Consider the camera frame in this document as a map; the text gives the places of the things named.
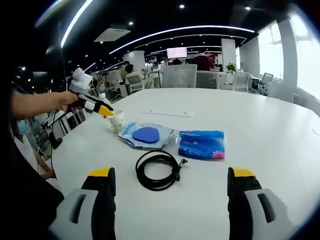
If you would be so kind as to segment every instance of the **display screen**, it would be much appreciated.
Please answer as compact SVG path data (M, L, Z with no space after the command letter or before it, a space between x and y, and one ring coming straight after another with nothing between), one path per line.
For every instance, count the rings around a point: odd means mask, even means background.
M168 59L186 58L187 48L186 47L167 48L166 53L167 53Z

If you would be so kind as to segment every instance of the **potted plant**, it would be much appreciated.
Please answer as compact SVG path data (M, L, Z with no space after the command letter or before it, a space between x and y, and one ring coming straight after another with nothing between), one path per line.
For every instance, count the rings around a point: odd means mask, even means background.
M236 65L234 63L229 62L229 64L226 66L226 69L230 71L232 74L236 72Z

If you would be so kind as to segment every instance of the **blue sponge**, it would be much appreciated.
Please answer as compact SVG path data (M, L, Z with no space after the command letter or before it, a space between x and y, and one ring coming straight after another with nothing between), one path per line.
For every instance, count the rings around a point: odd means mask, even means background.
M150 126L142 127L132 133L132 138L146 144L154 144L159 141L158 129Z

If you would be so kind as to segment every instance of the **black ceiling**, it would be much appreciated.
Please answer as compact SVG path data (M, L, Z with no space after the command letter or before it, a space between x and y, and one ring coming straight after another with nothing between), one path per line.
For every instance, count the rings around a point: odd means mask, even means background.
M78 65L85 69L96 62L96 65L90 70L102 70L122 61L122 56L127 51L133 51L141 45L144 46L136 49L145 51L145 55L166 48L181 47L181 43L184 47L220 46L222 36L205 35L220 34L242 37L233 38L236 45L240 46L244 41L243 38L248 41L257 33L224 28L186 29L149 37L109 54L112 50L135 39L173 28L222 25L259 31L283 14L284 7L287 6L279 4L279 1L267 0L93 0L76 22L61 52L62 36L85 1L61 1L65 4L56 9L38 28L34 27L35 22L54 1L38 1L40 3L37 3L32 9L27 8L29 1L21 3L22 10L18 14L22 16L23 27L18 30L19 40L15 56L18 66L26 66L27 70L17 73L20 75L17 82L28 92L32 92L31 86L33 85L36 85L36 88L40 85L52 87L49 82L26 81L28 78L32 79L32 71L49 72L50 76L56 79L53 85L58 87L64 75L70 76L71 71ZM179 8L181 4L185 5L184 9ZM125 25L131 32L114 42L103 44L94 42L110 24ZM221 51L221 49L215 47L209 48L209 51Z

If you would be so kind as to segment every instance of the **white paper cup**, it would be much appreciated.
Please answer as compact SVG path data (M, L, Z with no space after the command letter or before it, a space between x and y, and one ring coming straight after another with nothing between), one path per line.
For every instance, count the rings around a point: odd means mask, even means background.
M108 119L110 120L116 134L118 134L126 125L125 113L122 110L114 110L113 116L109 116Z

